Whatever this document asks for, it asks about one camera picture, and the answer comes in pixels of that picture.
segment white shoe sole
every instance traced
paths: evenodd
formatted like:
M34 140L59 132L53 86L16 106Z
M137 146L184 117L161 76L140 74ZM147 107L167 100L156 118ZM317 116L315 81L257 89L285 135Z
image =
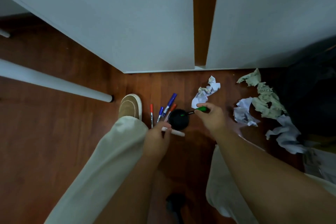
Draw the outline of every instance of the white shoe sole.
M133 96L136 99L136 102L138 103L138 108L139 108L139 120L142 121L142 103L141 103L141 99L136 94L128 94L128 95L124 96L124 98L127 97L127 96Z

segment blue marker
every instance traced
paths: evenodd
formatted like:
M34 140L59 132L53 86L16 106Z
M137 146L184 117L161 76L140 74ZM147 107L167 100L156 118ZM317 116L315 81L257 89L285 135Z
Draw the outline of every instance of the blue marker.
M177 96L176 93L174 93L174 94L171 96L171 98L170 98L170 100L169 100L169 102L168 102L167 107L166 107L165 110L163 111L162 117L166 116L166 114L167 114L167 112L168 112L170 106L173 104L173 102L174 102L176 96Z
M161 118L161 115L162 115L162 111L163 111L163 106L160 108L159 117L158 117L156 123L158 123L160 121L160 118Z

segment green marker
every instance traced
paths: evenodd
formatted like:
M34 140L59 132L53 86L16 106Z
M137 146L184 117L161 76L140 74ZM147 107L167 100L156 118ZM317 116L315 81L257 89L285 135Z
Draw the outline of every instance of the green marker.
M201 112L205 112L205 111L208 110L208 108L205 107L205 106L201 106L201 107L199 107L199 108L197 108L197 109L195 109L195 110L200 110ZM195 110L194 110L194 111L191 111L191 112L187 112L187 115L194 114L194 113L195 113Z

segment forearm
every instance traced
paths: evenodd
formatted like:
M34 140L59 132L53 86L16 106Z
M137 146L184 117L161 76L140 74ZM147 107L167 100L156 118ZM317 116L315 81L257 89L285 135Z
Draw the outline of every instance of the forearm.
M94 223L147 223L158 164L158 161L141 157Z
M221 129L213 133L250 209L261 223L313 223L335 217L336 199L290 165Z

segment red marker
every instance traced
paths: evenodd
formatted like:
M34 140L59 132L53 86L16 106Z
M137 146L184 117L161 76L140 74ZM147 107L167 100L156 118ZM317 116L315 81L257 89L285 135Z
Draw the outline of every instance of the red marker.
M153 128L154 126L154 118L153 118L153 104L150 104L150 123Z
M176 108L176 104L173 104L173 106L170 108L169 112L166 114L165 122L168 121L168 117L172 111L174 111Z

